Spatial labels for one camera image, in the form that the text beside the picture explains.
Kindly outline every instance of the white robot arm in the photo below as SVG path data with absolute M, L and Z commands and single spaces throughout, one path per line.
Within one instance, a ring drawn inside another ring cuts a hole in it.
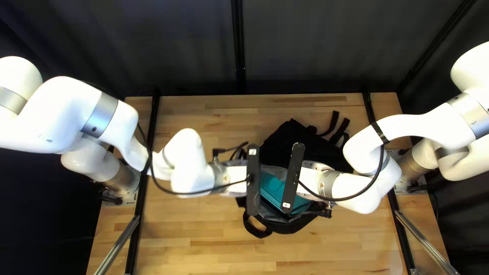
M 2 71 L 10 74 L 0 75 L 0 126 L 5 129 L 0 133 L 0 147 L 62 154 L 65 167 L 104 182 L 116 196 L 135 190 L 137 172 L 144 169 L 149 155 L 147 148 L 134 137 L 138 115 L 132 107 L 69 77 L 55 77 L 41 85 L 37 69 L 21 58 L 0 59 Z M 450 179 L 453 177 L 449 174 L 460 175 L 453 173 L 460 169 L 467 171 L 464 177 L 488 170 L 489 165 L 474 164 L 487 156 L 481 148 L 486 147 L 484 139 L 489 133 L 488 76 L 489 43 L 485 43 L 464 54 L 454 65 L 452 79 L 464 91 L 458 97 L 423 115 L 383 118 L 345 144 L 344 156 L 360 175 L 341 173 L 327 166 L 319 170 L 303 167 L 299 180 L 326 198 L 355 195 L 377 172 L 381 146 L 404 136 L 425 138 L 406 155 L 408 165 L 402 164 L 401 169 L 384 152 L 374 184 L 359 196 L 337 202 L 338 205 L 359 213 L 374 211 L 401 176 L 419 177 L 419 170 L 423 169 L 417 165 L 426 170 L 439 166 Z M 118 148 L 132 168 L 107 152 L 108 144 Z M 170 180 L 172 191 L 181 197 L 246 193 L 244 182 L 221 188 L 227 183 L 243 181 L 246 166 L 207 163 L 202 141 L 192 129 L 177 133 L 163 150 L 152 152 L 151 157 L 154 176 Z M 472 165 L 477 169 L 470 171 Z M 215 190 L 185 194 L 212 188 Z M 319 200 L 302 186 L 297 193 Z

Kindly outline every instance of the metal frame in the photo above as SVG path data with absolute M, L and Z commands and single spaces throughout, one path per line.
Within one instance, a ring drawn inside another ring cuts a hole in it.
M 374 109 L 372 108 L 372 99 L 370 98 L 370 92 L 367 90 L 366 86 L 363 86 L 361 90 L 368 121 L 369 123 L 373 123 L 376 121 L 376 119 L 374 115 Z M 406 265 L 407 270 L 415 269 L 413 255 L 411 254 L 409 242 L 407 241 L 406 230 L 404 230 L 402 224 L 398 220 L 396 220 L 395 212 L 399 210 L 399 204 L 394 189 L 391 189 L 389 193 L 387 193 L 387 198 L 389 199 L 389 205 L 391 206 L 392 218 L 394 219 L 394 225 L 396 226 L 396 233 L 399 239 L 404 264 Z
M 452 265 L 450 265 L 447 260 L 438 252 L 438 250 L 426 239 L 426 237 L 419 231 L 416 226 L 411 223 L 411 221 L 404 216 L 398 210 L 395 211 L 396 219 L 407 228 L 413 236 L 419 241 L 420 244 L 423 245 L 424 250 L 428 252 L 430 257 L 445 271 L 450 275 L 460 275 Z
M 234 60 L 236 63 L 236 85 L 238 92 L 246 90 L 245 31 L 243 26 L 243 0 L 231 0 L 233 21 Z
M 159 93 L 159 90 L 153 91 L 153 99 L 151 101 L 150 125 L 148 129 L 148 134 L 146 135 L 148 139 L 147 146 L 149 146 L 149 148 L 153 147 L 153 143 L 155 141 L 156 121 L 158 117 L 160 96 L 161 95 Z M 129 251 L 127 254 L 127 261 L 126 261 L 126 271 L 125 271 L 126 275 L 134 274 L 134 269 L 136 266 L 137 248 L 141 236 L 141 224 L 143 223 L 142 220 L 143 209 L 144 209 L 144 203 L 146 201 L 146 189 L 148 186 L 148 176 L 146 175 L 147 169 L 148 167 L 145 167 L 143 172 L 141 172 L 141 180 L 139 181 L 139 192 L 137 196 L 136 210 L 134 211 L 134 215 L 140 216 L 141 220 L 131 235 L 131 241 L 129 243 Z
M 419 58 L 419 60 L 415 63 L 415 65 L 409 70 L 404 80 L 401 82 L 397 92 L 402 91 L 408 83 L 418 74 L 418 72 L 422 69 L 422 67 L 427 63 L 429 58 L 434 54 L 434 52 L 440 47 L 443 41 L 447 38 L 447 36 L 451 33 L 451 31 L 455 28 L 455 26 L 460 22 L 463 16 L 467 13 L 467 11 L 473 6 L 473 4 L 477 0 L 464 0 L 459 8 L 455 11 L 455 13 L 450 17 L 450 19 L 445 23 L 442 30 L 435 37 L 432 43 L 428 46 L 428 48 L 424 51 L 423 55 Z M 243 23 L 243 0 L 231 0 L 231 16 L 233 23 L 233 38 L 234 38 L 234 55 L 235 55 L 235 73 L 236 73 L 236 87 L 238 92 L 246 91 L 246 67 L 245 67 L 245 34 L 244 34 L 244 23 Z M 367 112 L 367 117 L 369 122 L 374 122 L 375 116 L 374 111 L 372 109 L 372 102 L 370 99 L 370 92 L 366 89 L 366 87 L 360 88 L 360 92 L 363 95 L 363 100 L 365 103 L 365 109 Z M 150 128 L 148 131 L 148 146 L 152 147 L 154 136 L 155 136 L 155 127 L 156 127 L 156 116 L 159 105 L 159 97 L 160 94 L 155 92 L 153 95 L 152 101 L 152 111 L 150 118 Z M 147 176 L 143 174 L 141 176 L 140 181 L 140 189 L 138 200 L 136 203 L 135 216 L 142 217 L 144 202 L 146 198 L 146 187 L 147 187 Z M 406 231 L 404 229 L 401 221 L 396 219 L 396 212 L 399 211 L 399 204 L 396 199 L 396 195 L 394 190 L 392 189 L 387 194 L 389 199 L 389 204 L 391 206 L 391 211 L 394 219 L 394 224 L 396 226 L 396 232 L 398 235 L 399 243 L 401 246 L 402 256 L 404 258 L 404 263 L 407 270 L 415 271 L 415 265 L 413 261 L 413 257 L 411 254 L 411 250 L 409 248 L 409 243 L 407 241 Z M 137 247 L 139 243 L 140 237 L 140 225 L 142 221 L 140 221 L 137 226 L 134 228 L 134 232 L 131 235 L 131 242 L 129 244 L 129 252 L 126 263 L 126 275 L 132 275 L 134 273 L 135 261 L 137 256 Z

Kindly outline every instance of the black cable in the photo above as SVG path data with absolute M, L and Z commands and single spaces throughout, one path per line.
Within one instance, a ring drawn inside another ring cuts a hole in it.
M 245 142 L 241 143 L 240 145 L 238 145 L 237 147 L 235 147 L 235 148 L 236 148 L 236 150 L 234 150 L 234 152 L 233 152 L 233 154 L 231 155 L 231 157 L 229 158 L 229 160 L 233 160 L 233 158 L 234 158 L 234 156 L 236 155 L 236 153 L 237 153 L 239 150 L 243 150 L 243 147 L 244 147 L 245 145 L 247 145 L 247 144 L 248 144 L 248 141 L 245 141 Z
M 299 181 L 299 184 L 304 187 L 304 189 L 309 192 L 311 195 L 321 199 L 321 200 L 325 200 L 325 201 L 330 201 L 330 202 L 342 202 L 342 201 L 346 201 L 346 200 L 350 200 L 352 198 L 355 198 L 355 197 L 358 197 L 360 196 L 361 194 L 365 193 L 365 191 L 367 191 L 370 187 L 372 187 L 372 185 L 375 183 L 375 180 L 377 179 L 378 175 L 380 174 L 380 171 L 382 169 L 382 163 L 384 161 L 384 144 L 382 144 L 380 146 L 380 160 L 378 162 L 378 167 L 377 167 L 377 171 L 375 172 L 375 175 L 374 177 L 370 180 L 369 184 L 367 186 L 365 186 L 365 188 L 363 188 L 362 190 L 360 190 L 358 193 L 356 194 L 353 194 L 351 196 L 348 196 L 348 197 L 343 197 L 343 198 L 328 198 L 328 197 L 323 197 L 321 195 L 318 195 L 316 193 L 314 193 L 312 190 L 310 190 L 309 188 L 307 188 L 307 186 L 305 186 L 305 184 L 303 184 L 302 182 Z
M 171 194 L 171 195 L 195 195 L 195 194 L 200 194 L 200 193 L 205 193 L 205 192 L 209 192 L 209 191 L 218 190 L 218 189 L 221 189 L 223 187 L 228 187 L 228 186 L 231 186 L 231 185 L 234 185 L 234 184 L 238 184 L 238 183 L 242 183 L 242 182 L 245 182 L 246 181 L 246 180 L 242 180 L 242 181 L 239 181 L 239 182 L 228 183 L 228 184 L 224 184 L 224 185 L 221 185 L 221 186 L 215 186 L 213 188 L 209 188 L 209 189 L 205 189 L 205 190 L 200 190 L 200 191 L 195 191 L 195 192 L 189 192 L 189 193 L 173 192 L 173 191 L 171 191 L 169 189 L 166 189 L 166 188 L 162 187 L 161 185 L 159 185 L 158 181 L 155 178 L 155 171 L 153 169 L 153 154 L 152 154 L 153 149 L 148 147 L 148 143 L 146 141 L 146 135 L 144 135 L 143 129 L 141 128 L 141 125 L 139 125 L 139 123 L 137 124 L 137 128 L 139 129 L 139 131 L 140 131 L 140 133 L 141 133 L 141 135 L 143 137 L 144 145 L 145 145 L 146 149 L 148 150 L 148 162 L 149 162 L 149 168 L 151 170 L 151 178 L 153 179 L 153 182 L 155 182 L 155 185 L 158 187 L 158 189 L 160 189 L 161 191 L 163 191 L 165 193 L 168 193 L 168 194 Z M 242 143 L 242 144 L 240 144 L 240 146 L 243 147 L 246 144 L 248 144 L 248 142 Z

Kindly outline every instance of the silver joint ring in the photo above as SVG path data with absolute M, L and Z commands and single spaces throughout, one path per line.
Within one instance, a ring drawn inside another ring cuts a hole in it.
M 343 174 L 343 172 L 336 170 L 328 170 L 323 173 L 321 178 L 319 179 L 319 195 L 327 198 L 333 197 L 333 183 L 339 175 Z
M 389 154 L 387 154 L 387 156 L 384 159 L 384 162 L 382 163 L 382 167 L 380 168 L 381 171 L 384 170 L 384 168 L 389 164 L 390 159 L 391 159 L 391 156 Z M 377 169 L 375 169 L 374 171 L 369 172 L 369 173 L 363 173 L 361 175 L 365 176 L 365 177 L 369 177 L 369 176 L 375 175 L 375 172 L 377 172 Z
M 489 134 L 489 113 L 482 105 L 468 93 L 447 101 L 462 116 L 475 135 L 475 139 Z
M 119 100 L 106 93 L 102 93 L 97 105 L 95 105 L 95 109 L 93 109 L 92 114 L 83 126 L 82 132 L 99 138 L 112 120 L 118 104 Z
M 23 98 L 18 93 L 0 86 L 0 106 L 11 110 L 18 115 L 21 113 L 26 103 L 27 99 Z

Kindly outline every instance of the backpack strap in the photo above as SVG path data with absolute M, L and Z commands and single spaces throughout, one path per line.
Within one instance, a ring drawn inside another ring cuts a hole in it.
M 333 144 L 337 144 L 339 139 L 343 136 L 343 133 L 345 132 L 346 128 L 348 127 L 348 124 L 350 124 L 350 120 L 347 118 L 343 119 L 343 122 L 339 126 L 338 130 L 334 135 L 331 136 L 330 142 Z
M 270 236 L 273 233 L 273 230 L 269 227 L 265 229 L 265 231 L 261 231 L 258 228 L 254 227 L 251 223 L 248 222 L 249 215 L 246 213 L 246 210 L 243 213 L 243 225 L 244 228 L 253 236 L 263 239 L 265 237 Z
M 327 136 L 329 133 L 331 133 L 334 128 L 336 127 L 336 123 L 338 122 L 338 117 L 339 117 L 339 112 L 338 111 L 333 111 L 333 116 L 331 117 L 331 122 L 329 128 L 322 134 L 320 134 L 320 137 Z
M 341 143 L 340 149 L 343 150 L 346 142 L 350 139 L 350 135 L 348 133 L 343 133 L 343 142 Z

